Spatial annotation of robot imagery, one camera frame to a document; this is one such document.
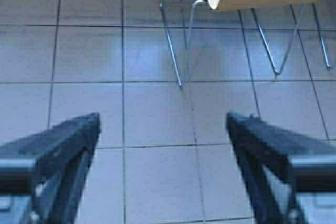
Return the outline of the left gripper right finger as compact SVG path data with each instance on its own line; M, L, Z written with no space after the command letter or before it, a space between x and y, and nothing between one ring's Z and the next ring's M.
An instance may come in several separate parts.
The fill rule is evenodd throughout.
M335 146L226 115L226 129L257 223L335 223Z

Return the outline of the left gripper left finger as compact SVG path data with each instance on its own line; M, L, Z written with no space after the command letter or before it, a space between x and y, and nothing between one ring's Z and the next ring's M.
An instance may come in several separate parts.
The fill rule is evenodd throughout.
M1 145L1 223L74 223L101 133L99 113Z

